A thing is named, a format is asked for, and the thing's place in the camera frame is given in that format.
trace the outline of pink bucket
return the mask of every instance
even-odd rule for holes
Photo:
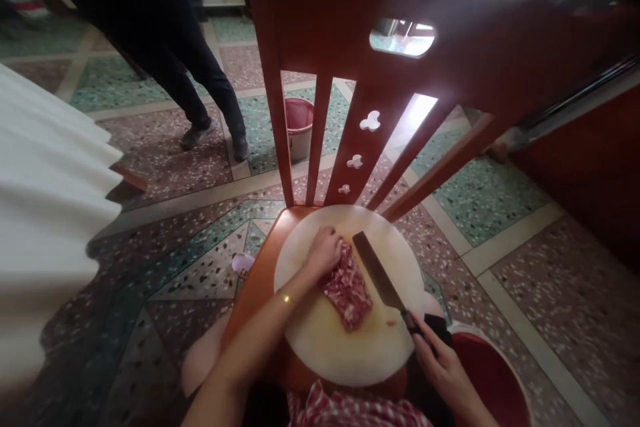
[[[287,132],[291,161],[297,162],[309,157],[311,149],[311,127],[313,127],[313,104],[298,97],[285,99],[287,112]]]

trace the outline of white cutting board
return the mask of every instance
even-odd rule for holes
[[[345,240],[364,230],[405,306],[425,313],[420,267],[400,232],[377,213],[355,205],[332,205],[305,217],[285,241],[275,267],[274,292],[302,266],[311,240],[331,225]],[[360,272],[373,300],[363,325],[348,333],[337,311],[320,292],[300,302],[285,337],[298,358],[319,377],[342,386],[377,384],[396,373],[413,351],[413,341],[398,310],[385,306],[354,247]],[[395,320],[394,326],[387,321]]]

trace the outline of raw meat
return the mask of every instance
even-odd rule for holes
[[[342,244],[340,262],[321,279],[320,287],[340,314],[347,332],[358,329],[373,307],[353,248],[347,242]]]

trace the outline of cleaver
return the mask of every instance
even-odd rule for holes
[[[417,325],[415,325],[413,317],[411,317],[411,313],[407,310],[405,304],[402,303],[400,295],[398,295],[398,292],[391,283],[391,279],[389,279],[385,268],[382,266],[378,256],[375,254],[365,232],[359,232],[353,236],[353,245],[355,245],[358,254],[360,254],[360,258],[365,264],[367,272],[369,272],[369,277],[373,280],[373,285],[378,291],[378,294],[382,299],[382,303],[387,307],[392,307],[400,311],[402,320],[405,321],[405,325],[407,326],[410,334],[418,334],[424,338],[422,331]]]

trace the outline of checkered fabric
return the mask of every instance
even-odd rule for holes
[[[392,402],[372,394],[328,396],[320,380],[311,386],[305,403],[289,392],[291,427],[433,427],[422,412],[406,400]]]

